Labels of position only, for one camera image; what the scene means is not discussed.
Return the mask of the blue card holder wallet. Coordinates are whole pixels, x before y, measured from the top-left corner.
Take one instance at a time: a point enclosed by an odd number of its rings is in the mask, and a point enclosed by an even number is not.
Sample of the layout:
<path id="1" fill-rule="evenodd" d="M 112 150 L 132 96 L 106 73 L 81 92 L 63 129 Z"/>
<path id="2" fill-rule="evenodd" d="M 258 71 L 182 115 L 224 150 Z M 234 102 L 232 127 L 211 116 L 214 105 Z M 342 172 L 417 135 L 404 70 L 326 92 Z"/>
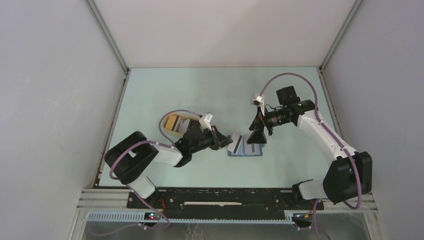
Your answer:
<path id="1" fill-rule="evenodd" d="M 264 144 L 247 144 L 246 140 L 248 139 L 249 135 L 246 134 L 242 136 L 244 137 L 244 155 L 229 155 L 227 146 L 227 155 L 229 157 L 260 157 L 263 155 L 263 147 L 265 146 Z"/>

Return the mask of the white grey credit card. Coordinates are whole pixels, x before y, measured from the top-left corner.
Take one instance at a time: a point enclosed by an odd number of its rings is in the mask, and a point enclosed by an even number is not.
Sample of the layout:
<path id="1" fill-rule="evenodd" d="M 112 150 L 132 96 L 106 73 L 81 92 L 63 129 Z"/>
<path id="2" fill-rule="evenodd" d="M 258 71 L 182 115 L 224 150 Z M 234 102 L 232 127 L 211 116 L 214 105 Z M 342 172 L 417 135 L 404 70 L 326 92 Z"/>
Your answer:
<path id="1" fill-rule="evenodd" d="M 238 133 L 231 135 L 232 143 L 228 145 L 228 154 L 230 156 L 242 156 L 244 155 L 244 137 Z"/>

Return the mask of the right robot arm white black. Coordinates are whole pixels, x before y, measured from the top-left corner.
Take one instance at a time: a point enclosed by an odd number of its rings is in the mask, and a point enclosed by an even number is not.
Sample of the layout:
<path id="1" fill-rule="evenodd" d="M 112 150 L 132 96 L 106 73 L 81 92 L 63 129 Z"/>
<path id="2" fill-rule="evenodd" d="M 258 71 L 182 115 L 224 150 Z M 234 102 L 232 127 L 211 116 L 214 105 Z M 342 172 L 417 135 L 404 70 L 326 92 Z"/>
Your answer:
<path id="1" fill-rule="evenodd" d="M 293 123 L 306 133 L 325 157 L 328 170 L 323 179 L 310 179 L 293 185 L 291 204 L 304 209 L 313 199 L 327 199 L 337 204 L 346 202 L 372 190 L 373 159 L 366 152 L 359 152 L 347 144 L 328 126 L 316 104 L 308 99 L 301 100 L 293 86 L 277 90 L 280 107 L 268 111 L 265 98 L 255 94 L 251 104 L 257 107 L 248 144 L 267 143 L 267 136 L 273 134 L 273 128 Z"/>

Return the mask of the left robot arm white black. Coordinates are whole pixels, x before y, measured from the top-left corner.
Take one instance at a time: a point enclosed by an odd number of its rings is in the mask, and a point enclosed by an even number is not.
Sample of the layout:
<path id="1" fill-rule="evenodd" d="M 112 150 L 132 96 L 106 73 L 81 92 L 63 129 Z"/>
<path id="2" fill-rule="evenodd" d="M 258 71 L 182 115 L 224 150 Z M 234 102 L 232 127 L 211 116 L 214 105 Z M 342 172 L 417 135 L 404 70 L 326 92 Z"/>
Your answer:
<path id="1" fill-rule="evenodd" d="M 151 163 L 180 168 L 199 151 L 218 151 L 231 143 L 233 140 L 214 125 L 210 129 L 190 127 L 173 145 L 148 140 L 142 132 L 135 131 L 108 150 L 103 159 L 110 167 L 111 179 L 137 193 L 138 201 L 145 208 L 153 208 L 158 202 L 157 188 L 145 173 Z"/>

